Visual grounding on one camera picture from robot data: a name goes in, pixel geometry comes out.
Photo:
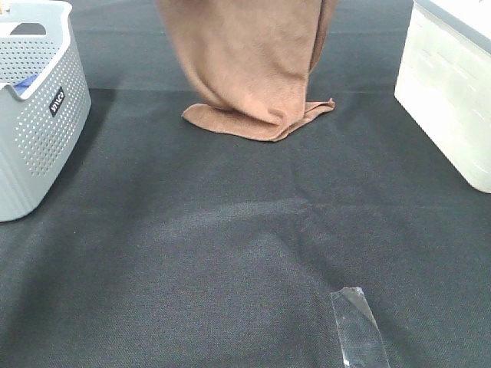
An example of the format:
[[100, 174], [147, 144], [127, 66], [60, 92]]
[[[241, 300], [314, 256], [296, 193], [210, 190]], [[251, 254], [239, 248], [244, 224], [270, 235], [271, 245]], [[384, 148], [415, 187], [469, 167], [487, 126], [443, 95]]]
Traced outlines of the brown towel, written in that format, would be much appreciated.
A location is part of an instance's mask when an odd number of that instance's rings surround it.
[[177, 59], [202, 97], [183, 118], [197, 127], [276, 142], [334, 109], [309, 102], [334, 1], [159, 1]]

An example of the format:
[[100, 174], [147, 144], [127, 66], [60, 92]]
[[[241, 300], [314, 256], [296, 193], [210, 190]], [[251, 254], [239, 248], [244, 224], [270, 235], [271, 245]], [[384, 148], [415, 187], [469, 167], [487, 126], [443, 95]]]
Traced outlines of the blue towel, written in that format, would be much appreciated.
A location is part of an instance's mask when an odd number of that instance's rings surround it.
[[19, 81], [14, 85], [14, 89], [16, 93], [21, 96], [37, 79], [38, 75], [33, 74], [29, 77], [26, 77], [24, 80]]

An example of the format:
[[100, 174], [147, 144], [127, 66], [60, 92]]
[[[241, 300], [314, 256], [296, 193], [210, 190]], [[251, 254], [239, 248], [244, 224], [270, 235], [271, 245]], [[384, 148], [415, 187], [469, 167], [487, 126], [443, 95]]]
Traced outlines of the black table cloth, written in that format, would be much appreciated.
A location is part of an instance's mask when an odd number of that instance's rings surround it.
[[341, 1], [277, 143], [201, 130], [152, 1], [75, 1], [91, 113], [1, 226], [3, 367], [340, 367], [363, 289], [392, 367], [490, 365], [490, 197], [394, 98], [409, 1]]

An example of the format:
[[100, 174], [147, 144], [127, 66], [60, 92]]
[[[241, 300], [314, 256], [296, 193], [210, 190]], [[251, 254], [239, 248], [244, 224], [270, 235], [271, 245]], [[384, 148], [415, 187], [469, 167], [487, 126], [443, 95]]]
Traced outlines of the clear tape strip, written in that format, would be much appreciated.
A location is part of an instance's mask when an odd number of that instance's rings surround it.
[[344, 367], [390, 368], [387, 352], [361, 287], [331, 292]]

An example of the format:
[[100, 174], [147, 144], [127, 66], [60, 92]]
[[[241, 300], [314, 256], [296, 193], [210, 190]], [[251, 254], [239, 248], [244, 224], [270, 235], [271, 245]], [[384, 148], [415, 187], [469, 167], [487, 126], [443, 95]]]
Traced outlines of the grey perforated laundry basket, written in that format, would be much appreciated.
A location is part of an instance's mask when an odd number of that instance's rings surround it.
[[[34, 211], [73, 151], [91, 108], [64, 1], [1, 3], [1, 220]], [[19, 96], [14, 85], [33, 74]]]

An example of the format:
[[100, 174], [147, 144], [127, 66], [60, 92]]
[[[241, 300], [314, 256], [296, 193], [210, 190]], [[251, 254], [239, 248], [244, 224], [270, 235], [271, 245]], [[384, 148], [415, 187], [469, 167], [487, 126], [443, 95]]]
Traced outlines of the white storage bin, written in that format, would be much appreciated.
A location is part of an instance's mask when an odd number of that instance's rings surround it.
[[460, 175], [490, 191], [490, 3], [415, 1], [394, 96]]

